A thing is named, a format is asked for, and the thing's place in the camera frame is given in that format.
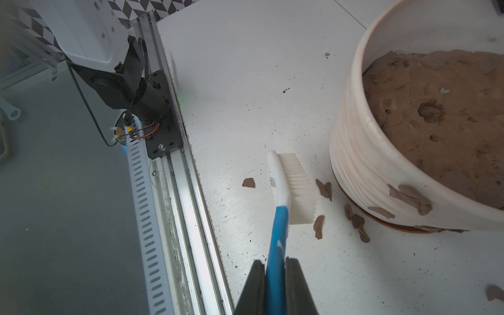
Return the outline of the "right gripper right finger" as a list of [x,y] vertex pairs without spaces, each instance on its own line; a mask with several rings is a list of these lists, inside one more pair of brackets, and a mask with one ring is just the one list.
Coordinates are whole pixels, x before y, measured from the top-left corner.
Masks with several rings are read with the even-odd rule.
[[286,314],[318,314],[301,264],[297,259],[287,257],[285,262]]

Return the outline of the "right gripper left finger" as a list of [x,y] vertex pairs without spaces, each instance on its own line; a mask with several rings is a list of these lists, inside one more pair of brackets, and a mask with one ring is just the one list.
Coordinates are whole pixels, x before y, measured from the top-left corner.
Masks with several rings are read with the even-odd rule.
[[234,315],[262,315],[265,313],[265,265],[253,261]]

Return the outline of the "blue white scrub brush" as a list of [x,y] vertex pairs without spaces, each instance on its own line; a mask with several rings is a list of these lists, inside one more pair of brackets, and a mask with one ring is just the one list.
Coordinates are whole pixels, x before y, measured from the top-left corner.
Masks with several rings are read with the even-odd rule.
[[292,224],[310,224],[316,211],[314,187],[294,153],[267,156],[275,212],[266,261],[265,312],[285,314],[285,260],[287,237]]

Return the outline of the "white ceramic pot with mud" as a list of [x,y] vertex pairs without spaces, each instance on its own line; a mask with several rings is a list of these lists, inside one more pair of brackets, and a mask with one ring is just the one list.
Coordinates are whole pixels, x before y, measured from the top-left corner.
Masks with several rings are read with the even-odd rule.
[[330,140],[337,184],[381,224],[503,230],[503,14],[399,1],[360,40]]

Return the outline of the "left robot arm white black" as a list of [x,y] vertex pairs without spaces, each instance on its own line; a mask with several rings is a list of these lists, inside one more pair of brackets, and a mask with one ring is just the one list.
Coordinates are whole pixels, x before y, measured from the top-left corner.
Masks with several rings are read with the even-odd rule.
[[31,6],[54,34],[73,70],[113,109],[129,108],[144,69],[138,41],[107,1],[37,0]]

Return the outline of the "mud clump on table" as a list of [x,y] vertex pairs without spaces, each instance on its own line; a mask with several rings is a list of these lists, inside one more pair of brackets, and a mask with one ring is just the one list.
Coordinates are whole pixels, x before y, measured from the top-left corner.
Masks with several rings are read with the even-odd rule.
[[332,201],[332,184],[331,184],[331,182],[323,183],[319,179],[316,179],[316,185],[320,191],[321,196]]
[[344,212],[346,218],[352,223],[353,228],[356,229],[360,234],[360,239],[363,243],[369,243],[370,237],[364,229],[365,220],[363,217],[353,212],[353,209],[349,203],[345,204]]
[[255,188],[256,187],[256,183],[255,183],[255,180],[254,178],[245,178],[243,183],[242,183],[242,186],[243,187],[246,187],[246,188]]
[[316,218],[313,226],[313,230],[315,232],[315,237],[317,240],[321,240],[323,238],[323,226],[324,226],[324,215],[320,215]]
[[504,290],[496,285],[489,285],[486,288],[486,298],[488,301],[499,300],[504,302]]

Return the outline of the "aluminium front rail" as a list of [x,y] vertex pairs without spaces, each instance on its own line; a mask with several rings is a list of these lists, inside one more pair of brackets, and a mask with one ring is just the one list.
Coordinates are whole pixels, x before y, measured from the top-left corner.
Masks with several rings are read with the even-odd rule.
[[132,22],[145,40],[147,74],[172,107],[169,131],[127,148],[148,308],[151,314],[232,314],[211,220],[154,13]]

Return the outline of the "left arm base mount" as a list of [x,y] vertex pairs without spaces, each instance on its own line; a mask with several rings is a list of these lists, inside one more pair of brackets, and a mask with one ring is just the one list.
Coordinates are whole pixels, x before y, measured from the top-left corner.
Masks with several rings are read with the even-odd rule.
[[151,160],[182,146],[181,131],[163,71],[155,71],[148,79],[140,80],[139,98],[119,126],[122,129],[117,136],[119,142],[124,145],[144,143]]

